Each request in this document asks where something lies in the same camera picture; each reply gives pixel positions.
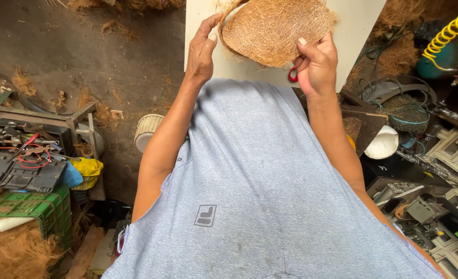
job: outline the red scissors handle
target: red scissors handle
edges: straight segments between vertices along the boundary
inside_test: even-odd
[[[291,73],[294,70],[296,70],[296,75],[295,76],[291,76]],[[291,82],[298,82],[298,69],[296,67],[292,67],[291,70],[289,70],[288,79]]]

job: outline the yellow coiled air hose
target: yellow coiled air hose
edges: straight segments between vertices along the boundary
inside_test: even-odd
[[[453,40],[456,35],[458,35],[458,17],[445,26],[443,30],[441,30],[441,32],[432,39],[432,41],[427,45],[427,48],[424,50],[422,56],[431,60],[434,63],[434,66],[442,71],[455,71],[456,69],[440,67],[434,60],[436,55],[432,53],[440,53],[441,49]]]

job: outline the coconut fiber pad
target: coconut fiber pad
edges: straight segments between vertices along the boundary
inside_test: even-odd
[[[223,26],[232,10],[244,3]],[[300,55],[300,37],[316,43],[334,22],[334,14],[319,0],[235,0],[225,8],[219,37],[235,54],[282,67]]]

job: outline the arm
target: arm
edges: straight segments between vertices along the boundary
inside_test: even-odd
[[[153,206],[160,196],[162,183],[174,169],[177,154],[186,139],[196,98],[213,74],[212,53],[217,45],[217,35],[210,38],[208,35],[221,16],[214,14],[205,19],[189,43],[186,75],[177,97],[141,159],[132,222]]]
[[[300,38],[298,49],[302,53],[294,61],[294,65],[298,69],[298,81],[301,90],[307,97],[310,126],[327,158],[372,214],[405,239],[405,236],[387,220],[365,190],[362,165],[346,137],[341,109],[336,96],[338,54],[331,33],[326,34],[315,45]],[[441,267],[427,252],[411,240],[409,242],[447,278]]]

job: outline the wire mesh basket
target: wire mesh basket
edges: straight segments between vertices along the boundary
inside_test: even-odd
[[[429,121],[429,114],[423,106],[423,103],[403,94],[382,103],[382,111],[388,115],[388,125],[394,130],[423,133]]]

